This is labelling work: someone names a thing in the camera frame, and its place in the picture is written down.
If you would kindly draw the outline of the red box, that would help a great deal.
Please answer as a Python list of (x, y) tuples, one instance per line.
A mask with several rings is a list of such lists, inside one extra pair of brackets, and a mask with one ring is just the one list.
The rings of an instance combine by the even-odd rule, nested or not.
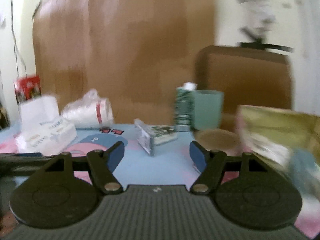
[(41, 96), (40, 78), (38, 75), (19, 78), (14, 81), (14, 89), (17, 103)]

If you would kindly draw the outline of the white tissue package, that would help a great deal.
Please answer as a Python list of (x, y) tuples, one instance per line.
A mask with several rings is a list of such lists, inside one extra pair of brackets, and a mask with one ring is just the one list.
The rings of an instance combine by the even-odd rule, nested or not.
[(57, 155), (77, 137), (74, 124), (60, 116), (56, 97), (40, 96), (19, 105), (21, 131), (16, 137), (20, 153)]

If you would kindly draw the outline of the pink gold biscuit tin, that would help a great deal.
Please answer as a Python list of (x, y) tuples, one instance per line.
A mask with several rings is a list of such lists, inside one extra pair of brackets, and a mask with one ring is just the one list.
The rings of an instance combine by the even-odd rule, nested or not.
[(236, 128), (245, 150), (290, 178), (302, 194), (319, 197), (319, 116), (242, 105)]

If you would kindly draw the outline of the pink tape roll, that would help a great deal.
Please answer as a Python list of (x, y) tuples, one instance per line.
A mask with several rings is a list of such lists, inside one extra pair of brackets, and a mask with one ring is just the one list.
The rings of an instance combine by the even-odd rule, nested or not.
[(224, 129), (207, 129), (194, 134), (195, 140), (206, 150), (220, 150), (228, 156), (242, 153), (239, 136)]

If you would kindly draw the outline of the white plastic bag roll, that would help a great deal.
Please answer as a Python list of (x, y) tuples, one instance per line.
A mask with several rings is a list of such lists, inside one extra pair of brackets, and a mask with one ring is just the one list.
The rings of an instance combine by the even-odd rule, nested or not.
[(110, 101), (101, 98), (96, 89), (89, 90), (82, 98), (67, 104), (61, 116), (77, 129), (100, 129), (114, 124)]

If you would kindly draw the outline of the brown wooden headboard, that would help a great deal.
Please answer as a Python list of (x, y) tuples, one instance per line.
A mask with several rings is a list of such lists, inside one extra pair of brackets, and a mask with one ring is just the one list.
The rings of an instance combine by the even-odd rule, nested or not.
[(43, 0), (33, 44), (41, 89), (59, 108), (91, 89), (115, 121), (174, 122), (176, 88), (214, 41), (213, 0)]

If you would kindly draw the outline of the green patterned tissue pack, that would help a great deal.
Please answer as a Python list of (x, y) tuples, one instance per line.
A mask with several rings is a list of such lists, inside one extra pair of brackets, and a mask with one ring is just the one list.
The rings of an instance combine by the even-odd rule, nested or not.
[(156, 146), (177, 138), (177, 132), (171, 126), (149, 126), (140, 119), (135, 119), (134, 124), (137, 132), (136, 140), (150, 156), (154, 155)]

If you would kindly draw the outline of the brown chair back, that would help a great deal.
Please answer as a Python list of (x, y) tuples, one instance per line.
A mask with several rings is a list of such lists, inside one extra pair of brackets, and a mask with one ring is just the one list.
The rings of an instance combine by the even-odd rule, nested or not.
[(200, 90), (224, 93), (220, 128), (233, 131), (239, 105), (291, 109), (291, 65), (285, 55), (241, 47), (208, 46), (195, 58)]

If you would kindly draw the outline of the teal cup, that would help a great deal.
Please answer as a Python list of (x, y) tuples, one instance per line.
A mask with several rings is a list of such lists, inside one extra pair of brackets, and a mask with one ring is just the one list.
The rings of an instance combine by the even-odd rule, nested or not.
[(224, 93), (217, 90), (196, 90), (193, 92), (193, 101), (193, 128), (199, 131), (219, 128)]

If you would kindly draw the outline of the green drink carton white cap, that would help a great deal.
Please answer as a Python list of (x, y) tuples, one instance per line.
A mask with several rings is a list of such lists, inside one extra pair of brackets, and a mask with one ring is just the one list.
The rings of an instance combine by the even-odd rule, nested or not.
[(186, 82), (182, 87), (176, 88), (175, 98), (175, 130), (178, 132), (189, 132), (192, 124), (193, 114), (193, 92), (197, 84)]

